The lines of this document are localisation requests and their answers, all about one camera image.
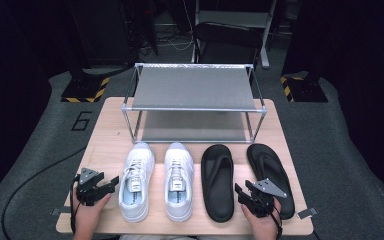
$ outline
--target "metal frame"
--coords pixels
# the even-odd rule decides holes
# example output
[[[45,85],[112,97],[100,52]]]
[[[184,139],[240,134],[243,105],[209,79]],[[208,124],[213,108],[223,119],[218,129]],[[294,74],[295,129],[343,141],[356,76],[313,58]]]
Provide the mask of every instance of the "metal frame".
[[[237,112],[240,114],[241,119],[245,119],[246,122],[243,122],[244,125],[247,126],[247,132],[248,136],[245,136],[244,140],[238,139],[238,140],[225,140],[225,139],[214,139],[214,140],[208,140],[208,139],[203,139],[203,140],[192,140],[192,139],[182,139],[182,140],[158,140],[158,139],[153,139],[153,140],[143,140],[139,136],[139,131],[141,129],[142,124],[143,124],[143,115],[146,112],[152,112],[152,111],[192,111],[192,112],[214,112],[218,111],[220,112],[220,109],[212,109],[212,108],[184,108],[184,107],[133,107],[133,102],[129,102],[129,96],[134,96],[134,93],[136,91],[136,87],[138,85],[138,81],[140,81],[140,76],[143,71],[143,69],[146,68],[180,68],[180,67],[186,67],[186,68],[243,68],[247,71],[247,76],[248,80],[252,77],[253,82],[255,83],[255,87],[257,88],[258,91],[258,97],[261,102],[261,108],[255,107],[255,109],[222,109],[222,112],[226,113],[232,113],[232,112]],[[254,143],[255,138],[259,132],[259,129],[261,127],[262,121],[267,113],[266,106],[264,104],[263,96],[261,89],[259,87],[257,77],[254,73],[254,67],[252,64],[246,64],[246,65],[235,65],[235,64],[146,64],[146,63],[136,63],[135,64],[135,69],[134,73],[132,75],[129,87],[126,92],[126,97],[124,99],[123,105],[121,107],[121,110],[124,114],[124,117],[126,119],[130,135],[132,137],[133,143],[138,143],[138,142],[153,142],[153,143],[167,143],[167,142],[174,142],[174,141],[181,141],[181,142],[189,142],[189,143]],[[130,118],[129,118],[129,113],[131,112],[138,112],[137,115],[137,121],[135,124],[132,124]],[[251,126],[251,121],[250,121],[250,116],[249,114],[261,114],[260,120],[257,124],[257,126]]]
[[[264,69],[270,68],[269,59],[267,57],[266,43],[270,32],[270,26],[274,15],[277,0],[272,0],[269,12],[252,13],[252,12],[224,12],[224,11],[200,11],[199,0],[196,1],[195,25],[200,22],[218,22],[224,24],[264,28],[263,47],[260,51],[261,65]]]

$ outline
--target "human arm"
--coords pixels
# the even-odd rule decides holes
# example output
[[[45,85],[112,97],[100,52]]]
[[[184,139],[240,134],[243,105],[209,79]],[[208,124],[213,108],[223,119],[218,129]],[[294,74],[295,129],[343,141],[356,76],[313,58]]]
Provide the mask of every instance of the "human arm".
[[[274,198],[274,206],[277,209],[273,209],[273,216],[275,216],[276,220],[280,222],[280,216],[278,211],[280,212],[281,206],[279,201]],[[275,240],[277,236],[277,226],[276,223],[270,216],[257,218],[254,216],[251,211],[249,211],[248,207],[244,204],[241,206],[242,211],[245,217],[248,219],[249,223],[251,223],[252,233],[256,240]]]
[[[105,195],[101,200],[95,203],[94,206],[85,206],[77,200],[76,190],[73,197],[73,207],[76,211],[76,233],[74,240],[90,240],[92,239],[95,228],[98,226],[99,218],[102,209],[111,198],[111,194]]]

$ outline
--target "gray carpet floor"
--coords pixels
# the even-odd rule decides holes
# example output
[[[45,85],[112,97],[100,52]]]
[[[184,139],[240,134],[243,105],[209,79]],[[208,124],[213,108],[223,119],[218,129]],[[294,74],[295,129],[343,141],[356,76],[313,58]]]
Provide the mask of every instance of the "gray carpet floor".
[[[192,46],[160,43],[159,55],[141,54],[141,60],[153,63],[190,63]],[[269,51],[270,69],[256,69],[264,98],[276,105],[292,159],[309,207],[319,214],[313,217],[320,239],[384,239],[384,186],[368,169],[353,145],[337,100],[336,90],[326,80],[320,83],[328,103],[289,103],[280,84],[280,73],[289,37],[279,35]],[[94,69],[93,73],[113,69]],[[63,103],[60,95],[70,75],[51,78],[52,96],[36,130],[24,151],[0,185],[1,214],[10,195],[38,171],[84,148],[93,131],[104,101],[124,96],[132,69],[110,78],[104,95],[97,103]],[[85,131],[71,131],[77,116],[90,122]],[[39,174],[27,183],[10,202],[5,218],[12,239],[71,239],[70,234],[55,230],[57,216],[67,196],[83,151]],[[315,235],[282,239],[316,239]]]

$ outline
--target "shelf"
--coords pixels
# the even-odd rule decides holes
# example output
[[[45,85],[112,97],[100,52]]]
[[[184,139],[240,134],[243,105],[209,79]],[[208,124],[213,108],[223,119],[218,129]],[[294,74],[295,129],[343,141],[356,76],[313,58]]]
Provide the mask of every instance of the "shelf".
[[[223,24],[265,28],[268,13],[199,11],[199,22],[217,22]]]
[[[122,106],[133,142],[252,143],[267,110],[250,79],[252,65],[136,64],[126,93],[135,97]],[[258,126],[250,114],[261,116]]]

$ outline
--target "black flip-flop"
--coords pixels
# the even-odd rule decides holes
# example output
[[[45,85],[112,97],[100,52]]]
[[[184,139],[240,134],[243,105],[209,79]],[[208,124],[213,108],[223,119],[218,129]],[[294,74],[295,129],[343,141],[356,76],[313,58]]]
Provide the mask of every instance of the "black flip-flop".
[[[277,198],[277,200],[282,206],[280,218],[282,220],[291,218],[295,213],[294,198],[288,175],[277,154],[267,145],[252,144],[247,149],[247,157],[257,181],[268,178],[288,195],[286,198]]]
[[[224,145],[205,150],[201,160],[202,192],[211,219],[227,222],[233,216],[233,160]]]

